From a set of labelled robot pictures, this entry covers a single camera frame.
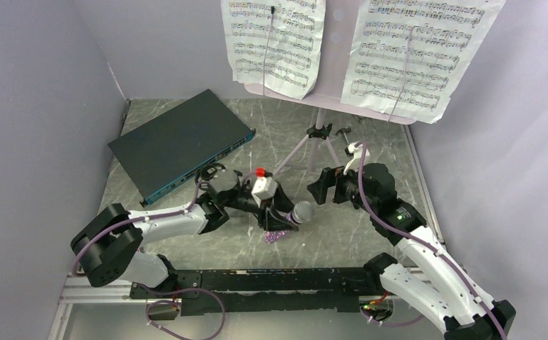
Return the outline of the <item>purple glitter microphone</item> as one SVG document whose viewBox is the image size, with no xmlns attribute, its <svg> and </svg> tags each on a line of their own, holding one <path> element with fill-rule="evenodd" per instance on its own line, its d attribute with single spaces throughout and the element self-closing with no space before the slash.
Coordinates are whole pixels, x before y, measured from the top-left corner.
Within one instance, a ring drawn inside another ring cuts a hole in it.
<svg viewBox="0 0 548 340">
<path fill-rule="evenodd" d="M 307 201 L 296 203 L 291 211 L 282 214 L 277 210 L 266 210 L 264 240 L 272 244 L 298 230 L 299 225 L 310 222 L 314 216 L 314 206 Z"/>
</svg>

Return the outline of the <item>sheet music top page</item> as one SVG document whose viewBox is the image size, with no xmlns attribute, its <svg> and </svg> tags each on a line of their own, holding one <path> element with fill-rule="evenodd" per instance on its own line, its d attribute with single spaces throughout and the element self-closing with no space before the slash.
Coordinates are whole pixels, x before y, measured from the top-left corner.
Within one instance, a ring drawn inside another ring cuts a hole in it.
<svg viewBox="0 0 548 340">
<path fill-rule="evenodd" d="M 221 1 L 232 79 L 302 100 L 315 86 L 325 1 Z"/>
</svg>

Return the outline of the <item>sheet music page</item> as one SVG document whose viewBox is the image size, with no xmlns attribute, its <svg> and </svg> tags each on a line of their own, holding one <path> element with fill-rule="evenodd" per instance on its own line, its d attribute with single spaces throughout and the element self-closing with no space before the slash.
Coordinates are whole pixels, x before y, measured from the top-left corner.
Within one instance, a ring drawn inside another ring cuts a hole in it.
<svg viewBox="0 0 548 340">
<path fill-rule="evenodd" d="M 232 79 L 302 100 L 315 86 L 325 1 L 221 1 Z"/>
<path fill-rule="evenodd" d="M 504 4 L 363 1 L 341 103 L 436 123 Z"/>
</svg>

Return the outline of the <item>lilac perforated music stand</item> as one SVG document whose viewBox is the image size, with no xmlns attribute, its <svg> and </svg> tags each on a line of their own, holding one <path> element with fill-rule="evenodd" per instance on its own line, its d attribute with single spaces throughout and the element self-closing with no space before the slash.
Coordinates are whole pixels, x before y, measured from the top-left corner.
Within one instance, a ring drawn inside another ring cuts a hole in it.
<svg viewBox="0 0 548 340">
<path fill-rule="evenodd" d="M 268 98 L 300 103 L 318 109 L 315 129 L 324 128 L 327 111 L 349 113 L 362 118 L 386 120 L 400 125 L 410 125 L 414 120 L 385 115 L 374 110 L 360 108 L 341 102 L 341 94 L 350 57 L 350 47 L 357 25 L 358 10 L 362 2 L 327 1 L 324 19 L 324 35 L 321 44 L 321 57 L 317 81 L 314 88 L 303 98 L 294 99 L 275 91 L 265 89 L 260 84 L 246 84 L 251 94 L 261 94 Z"/>
</svg>

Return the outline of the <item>black tripod microphone stand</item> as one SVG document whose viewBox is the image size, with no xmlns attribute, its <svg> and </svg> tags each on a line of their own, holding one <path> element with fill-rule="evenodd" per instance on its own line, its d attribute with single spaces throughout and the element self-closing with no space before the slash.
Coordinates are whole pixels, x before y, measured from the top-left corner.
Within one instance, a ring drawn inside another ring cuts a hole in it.
<svg viewBox="0 0 548 340">
<path fill-rule="evenodd" d="M 213 200 L 229 200 L 248 196 L 249 178 L 236 169 L 228 169 L 221 163 L 212 163 L 199 170 L 194 178 L 199 190 L 208 193 Z"/>
</svg>

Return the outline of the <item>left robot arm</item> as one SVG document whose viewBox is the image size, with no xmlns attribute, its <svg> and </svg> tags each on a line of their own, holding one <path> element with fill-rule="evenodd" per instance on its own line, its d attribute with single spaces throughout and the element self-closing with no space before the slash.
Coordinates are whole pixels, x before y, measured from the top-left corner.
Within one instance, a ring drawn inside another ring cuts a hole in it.
<svg viewBox="0 0 548 340">
<path fill-rule="evenodd" d="M 109 205 L 73 238 L 72 272 L 80 268 L 93 287 L 121 279 L 166 298 L 176 291 L 176 270 L 164 255 L 144 253 L 142 247 L 213 232 L 229 220 L 227 208 L 253 215 L 269 240 L 296 231 L 314 216 L 311 203 L 293 203 L 271 177 L 218 177 L 197 183 L 193 199 L 175 208 L 135 211 Z"/>
</svg>

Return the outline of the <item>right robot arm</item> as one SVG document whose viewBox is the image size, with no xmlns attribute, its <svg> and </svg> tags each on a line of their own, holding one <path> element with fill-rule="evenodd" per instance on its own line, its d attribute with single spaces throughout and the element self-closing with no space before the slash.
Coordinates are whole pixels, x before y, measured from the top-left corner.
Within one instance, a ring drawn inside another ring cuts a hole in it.
<svg viewBox="0 0 548 340">
<path fill-rule="evenodd" d="M 459 267 L 419 211 L 398 197 L 385 165 L 366 164 L 360 171 L 325 168 L 307 186 L 319 205 L 326 202 L 330 188 L 334 203 L 349 202 L 369 212 L 377 232 L 428 279 L 424 283 L 392 255 L 381 253 L 364 266 L 368 291 L 398 296 L 433 323 L 444 339 L 506 339 L 514 306 L 493 298 Z"/>
</svg>

